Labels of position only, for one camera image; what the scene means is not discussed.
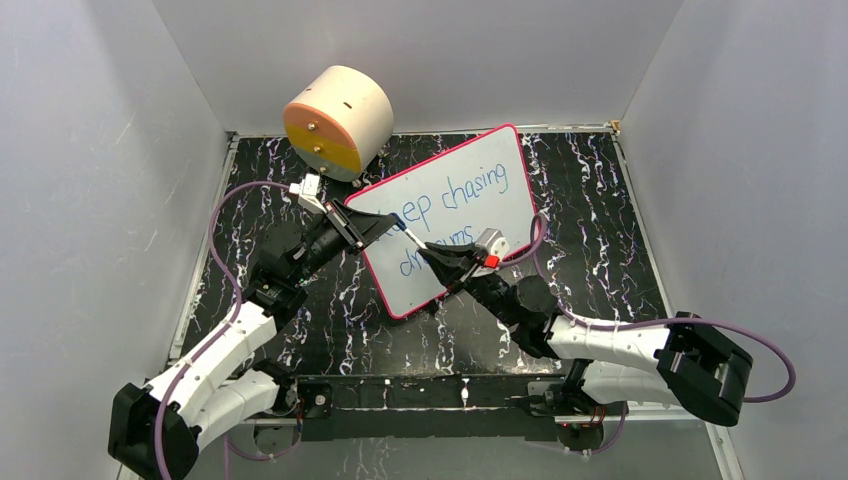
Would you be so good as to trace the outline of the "white whiteboard marker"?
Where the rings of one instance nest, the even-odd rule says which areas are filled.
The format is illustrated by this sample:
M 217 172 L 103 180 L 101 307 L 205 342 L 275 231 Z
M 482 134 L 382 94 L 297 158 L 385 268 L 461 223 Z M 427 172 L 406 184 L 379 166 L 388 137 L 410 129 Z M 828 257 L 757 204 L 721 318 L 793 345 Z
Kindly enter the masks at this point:
M 405 235 L 416 245 L 418 249 L 426 249 L 426 244 L 416 236 L 409 228 L 404 229 Z

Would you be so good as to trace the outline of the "pink framed whiteboard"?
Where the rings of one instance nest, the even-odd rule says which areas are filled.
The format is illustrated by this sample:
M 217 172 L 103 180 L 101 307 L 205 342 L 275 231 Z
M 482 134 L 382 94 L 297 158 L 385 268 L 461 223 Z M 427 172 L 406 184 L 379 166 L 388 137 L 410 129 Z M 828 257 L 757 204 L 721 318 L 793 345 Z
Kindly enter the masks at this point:
M 424 242 L 465 245 L 487 228 L 498 229 L 512 253 L 529 245 L 537 211 L 519 133 L 509 124 L 355 193 L 345 204 L 362 212 L 394 213 Z M 392 228 L 364 254 L 394 319 L 445 292 L 402 229 Z

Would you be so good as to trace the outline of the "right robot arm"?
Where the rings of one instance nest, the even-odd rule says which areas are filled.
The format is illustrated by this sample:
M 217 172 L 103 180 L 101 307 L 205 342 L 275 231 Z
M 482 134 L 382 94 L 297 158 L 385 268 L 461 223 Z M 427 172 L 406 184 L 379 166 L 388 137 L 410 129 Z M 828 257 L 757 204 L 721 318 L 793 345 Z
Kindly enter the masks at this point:
M 720 426 L 738 424 L 753 359 L 704 320 L 628 323 L 568 314 L 540 276 L 506 282 L 494 270 L 498 258 L 481 246 L 427 243 L 419 253 L 448 292 L 467 292 L 522 351 L 571 361 L 563 385 L 571 411 L 649 402 Z

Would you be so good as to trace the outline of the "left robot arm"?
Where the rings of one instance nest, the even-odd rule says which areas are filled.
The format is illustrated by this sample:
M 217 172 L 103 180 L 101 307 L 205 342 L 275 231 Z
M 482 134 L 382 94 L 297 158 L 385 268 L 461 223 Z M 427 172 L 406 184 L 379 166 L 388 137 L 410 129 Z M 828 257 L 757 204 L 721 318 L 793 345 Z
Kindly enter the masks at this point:
M 159 376 L 117 392 L 108 454 L 143 479 L 183 479 L 201 451 L 241 421 L 266 410 L 293 412 L 296 381 L 275 362 L 263 360 L 234 382 L 228 377 L 299 313 L 307 279 L 397 224 L 394 214 L 361 212 L 333 200 L 306 230 L 294 224 L 267 229 L 227 319 Z

